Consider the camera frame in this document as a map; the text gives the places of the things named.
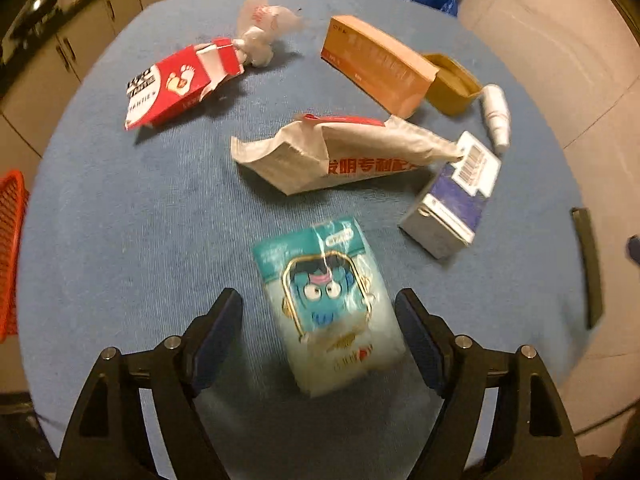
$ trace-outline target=teal plastic package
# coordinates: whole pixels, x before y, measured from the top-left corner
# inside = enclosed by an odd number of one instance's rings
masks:
[[[402,357],[398,321],[354,218],[263,240],[254,259],[303,392],[328,393]]]

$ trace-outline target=white bottle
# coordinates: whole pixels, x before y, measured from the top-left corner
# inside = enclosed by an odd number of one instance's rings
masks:
[[[487,85],[480,92],[484,122],[494,142],[494,150],[502,155],[509,148],[511,136],[511,115],[507,107],[507,99],[498,85]]]

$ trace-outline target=red basket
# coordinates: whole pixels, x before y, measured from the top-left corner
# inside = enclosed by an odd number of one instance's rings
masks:
[[[22,173],[11,170],[0,182],[0,342],[18,333],[15,275],[28,198]]]

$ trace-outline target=table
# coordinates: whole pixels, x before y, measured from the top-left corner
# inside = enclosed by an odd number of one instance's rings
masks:
[[[37,412],[56,452],[99,351],[153,348],[181,334],[225,286],[244,297],[239,343],[196,400],[233,479],[404,479],[440,400],[407,356],[397,367],[313,400],[287,366],[251,247],[328,218],[360,222],[391,296],[414,288],[455,333],[487,348],[534,345],[561,381],[587,345],[586,296],[569,209],[580,193],[556,139],[504,65],[455,19],[402,0],[270,0],[300,10],[306,29],[156,133],[125,132],[126,83],[189,43],[233,35],[244,0],[167,0],[140,14],[70,102],[31,195],[18,276],[20,341]],[[513,146],[473,245],[433,260],[397,224],[424,172],[285,197],[238,168],[229,137],[272,136],[301,110],[386,112],[319,57],[333,14],[355,14],[420,52],[443,52],[504,88]],[[489,142],[479,104],[450,119],[427,103],[412,117],[450,140]],[[159,473],[172,477],[143,396]],[[470,460],[491,427],[488,394]]]

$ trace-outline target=cabinet handle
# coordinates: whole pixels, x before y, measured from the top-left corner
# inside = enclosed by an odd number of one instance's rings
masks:
[[[62,48],[60,48],[59,45],[56,46],[56,51],[58,54],[60,54],[60,57],[62,58],[62,63],[65,65],[65,70],[67,72],[71,72],[71,65],[69,65],[69,62],[66,60],[65,53],[62,52]]]
[[[107,0],[107,7],[109,7],[109,12],[111,13],[111,21],[116,21],[116,13],[113,12],[113,6],[111,5],[111,0]]]
[[[73,47],[71,47],[71,43],[69,43],[69,39],[68,38],[63,38],[62,39],[62,43],[64,43],[66,45],[66,47],[69,49],[69,54],[71,54],[71,61],[75,62],[76,61],[76,53],[73,50]]]

